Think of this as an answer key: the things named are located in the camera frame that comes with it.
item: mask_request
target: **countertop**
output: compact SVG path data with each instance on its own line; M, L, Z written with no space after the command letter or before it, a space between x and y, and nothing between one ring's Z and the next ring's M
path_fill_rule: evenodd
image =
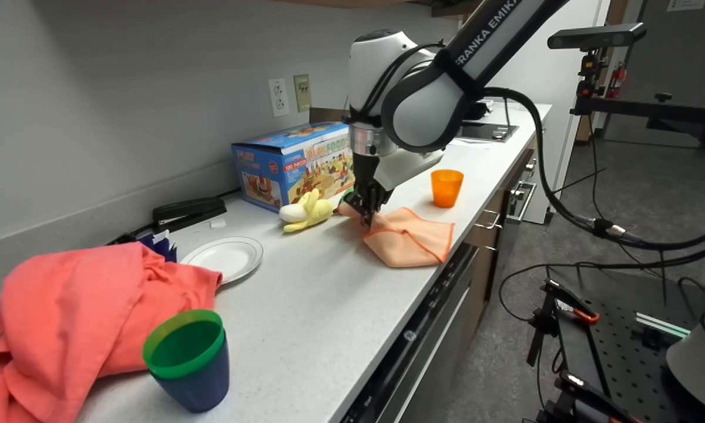
M431 175L423 171L400 185L384 212L411 206L423 219L452 220L459 245L533 137L530 113L520 106L510 113L520 130L507 141L450 142L437 167L466 171L453 209L431 205ZM485 120L504 123L504 110ZM218 238L264 245L261 267L216 296L230 349L228 397L194 416L150 375L125 375L96 383L80 421L338 421L439 275L439 267L385 267L342 215L282 235L278 214L235 197L223 219L223 228L205 220L174 233L174 240L180 254Z

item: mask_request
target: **orange cloth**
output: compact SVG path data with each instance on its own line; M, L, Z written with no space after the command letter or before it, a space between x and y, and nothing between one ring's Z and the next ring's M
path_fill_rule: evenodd
M372 228L363 228L360 214L349 205L338 214L351 215L363 242L390 267L431 267L450 255L453 222L426 220L405 206L376 214Z
M211 308L218 280L143 245L29 258L0 293L0 421L75 421L100 375L141 372L148 332Z

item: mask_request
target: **cereal box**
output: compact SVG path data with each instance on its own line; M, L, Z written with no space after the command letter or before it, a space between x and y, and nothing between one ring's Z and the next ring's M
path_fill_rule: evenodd
M282 134L232 142L244 200L278 212L304 193L324 197L352 187L349 124L305 124Z

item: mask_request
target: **blue cup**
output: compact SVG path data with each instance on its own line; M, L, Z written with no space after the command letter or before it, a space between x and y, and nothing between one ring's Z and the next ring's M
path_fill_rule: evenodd
M162 321L143 343L150 375L191 414L215 408L230 390L228 336L211 311Z

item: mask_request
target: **white plate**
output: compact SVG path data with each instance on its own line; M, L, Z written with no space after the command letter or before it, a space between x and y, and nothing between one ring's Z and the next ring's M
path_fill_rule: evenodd
M222 285L235 285L261 264L261 245L246 238L223 238L194 249L181 264L222 273Z

